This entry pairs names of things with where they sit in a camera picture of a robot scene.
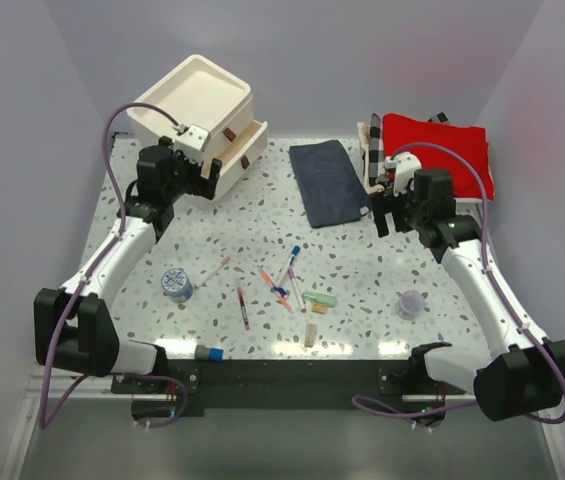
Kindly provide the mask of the beige eraser block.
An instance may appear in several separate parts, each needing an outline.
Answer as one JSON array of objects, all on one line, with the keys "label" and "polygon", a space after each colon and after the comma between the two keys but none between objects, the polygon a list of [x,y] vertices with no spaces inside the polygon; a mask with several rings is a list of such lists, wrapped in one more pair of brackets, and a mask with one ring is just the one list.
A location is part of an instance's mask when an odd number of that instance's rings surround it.
[{"label": "beige eraser block", "polygon": [[314,346],[316,337],[317,337],[317,325],[314,323],[308,323],[305,329],[304,346],[306,348],[312,348]]}]

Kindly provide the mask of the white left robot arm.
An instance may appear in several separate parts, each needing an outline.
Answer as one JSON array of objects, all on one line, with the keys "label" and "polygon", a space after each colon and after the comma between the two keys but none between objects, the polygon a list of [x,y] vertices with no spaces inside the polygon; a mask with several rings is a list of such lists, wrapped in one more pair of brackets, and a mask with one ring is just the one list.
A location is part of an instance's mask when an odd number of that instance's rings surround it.
[{"label": "white left robot arm", "polygon": [[161,239],[184,194],[211,200],[222,164],[203,169],[208,133],[196,126],[175,139],[143,148],[111,231],[85,265],[57,289],[43,288],[33,303],[39,364],[83,375],[134,374],[147,392],[169,380],[163,348],[119,337],[109,307],[136,264]]}]

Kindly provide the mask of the blue grey glue stick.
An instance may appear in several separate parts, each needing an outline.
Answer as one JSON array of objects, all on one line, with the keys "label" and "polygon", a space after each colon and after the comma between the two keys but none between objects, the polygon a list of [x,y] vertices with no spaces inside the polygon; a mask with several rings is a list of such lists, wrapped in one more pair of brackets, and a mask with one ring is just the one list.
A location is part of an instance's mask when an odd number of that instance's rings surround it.
[{"label": "blue grey glue stick", "polygon": [[197,345],[194,350],[194,357],[198,361],[222,362],[224,351],[219,348]]}]

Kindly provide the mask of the green eraser case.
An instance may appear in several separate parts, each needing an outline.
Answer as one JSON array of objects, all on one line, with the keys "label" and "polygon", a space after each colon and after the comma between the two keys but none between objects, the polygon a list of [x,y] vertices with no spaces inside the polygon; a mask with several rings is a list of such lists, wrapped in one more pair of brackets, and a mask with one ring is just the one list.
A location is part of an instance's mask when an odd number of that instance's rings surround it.
[{"label": "green eraser case", "polygon": [[329,294],[305,291],[302,297],[306,302],[320,303],[327,307],[334,307],[337,304],[337,298]]}]

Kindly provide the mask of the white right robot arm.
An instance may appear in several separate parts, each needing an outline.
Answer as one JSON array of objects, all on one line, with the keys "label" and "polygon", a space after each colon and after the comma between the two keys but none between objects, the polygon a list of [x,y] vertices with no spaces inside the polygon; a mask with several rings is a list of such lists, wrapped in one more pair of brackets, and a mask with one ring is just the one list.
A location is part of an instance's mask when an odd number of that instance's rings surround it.
[{"label": "white right robot arm", "polygon": [[424,347],[407,369],[410,386],[428,393],[448,383],[474,395],[492,421],[538,420],[540,412],[562,406],[554,421],[565,422],[565,341],[550,340],[531,319],[493,261],[484,228],[457,213],[451,174],[436,168],[398,173],[391,191],[372,204],[379,236],[390,225],[417,232],[461,290],[490,352],[484,363],[449,346]]}]

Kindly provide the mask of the cream drawer organizer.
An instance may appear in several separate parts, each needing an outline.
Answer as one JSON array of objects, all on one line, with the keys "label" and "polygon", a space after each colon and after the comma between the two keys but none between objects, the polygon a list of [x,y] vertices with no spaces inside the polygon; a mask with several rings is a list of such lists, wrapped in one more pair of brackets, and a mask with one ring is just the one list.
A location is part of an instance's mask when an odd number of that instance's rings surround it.
[{"label": "cream drawer organizer", "polygon": [[193,197],[197,206],[216,204],[259,160],[268,144],[268,123],[255,119],[253,94],[248,83],[207,58],[194,54],[186,58],[136,99],[148,108],[126,111],[132,131],[143,147],[162,136],[173,141],[175,126],[198,125],[210,132],[206,150],[192,156],[202,166],[214,158],[223,167],[211,201]]}]

